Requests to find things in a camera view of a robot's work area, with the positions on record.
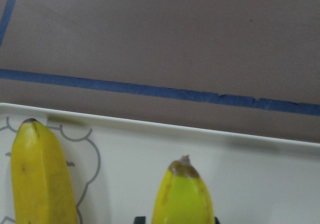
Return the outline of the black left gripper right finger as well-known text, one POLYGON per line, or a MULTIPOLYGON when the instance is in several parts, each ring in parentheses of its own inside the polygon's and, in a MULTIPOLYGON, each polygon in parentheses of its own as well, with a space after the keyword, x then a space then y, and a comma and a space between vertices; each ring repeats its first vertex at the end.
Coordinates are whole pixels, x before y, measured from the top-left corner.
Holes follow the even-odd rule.
POLYGON ((220 221, 216 216, 214 217, 214 219, 215 219, 215 224, 220 224, 220 221))

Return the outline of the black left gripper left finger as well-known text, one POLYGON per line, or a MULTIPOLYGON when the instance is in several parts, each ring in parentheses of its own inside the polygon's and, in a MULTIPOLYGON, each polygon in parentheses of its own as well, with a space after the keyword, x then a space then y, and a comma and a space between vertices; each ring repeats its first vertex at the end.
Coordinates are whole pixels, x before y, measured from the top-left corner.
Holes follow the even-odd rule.
POLYGON ((146 224, 146 217, 145 216, 136 216, 134 218, 133 224, 146 224))

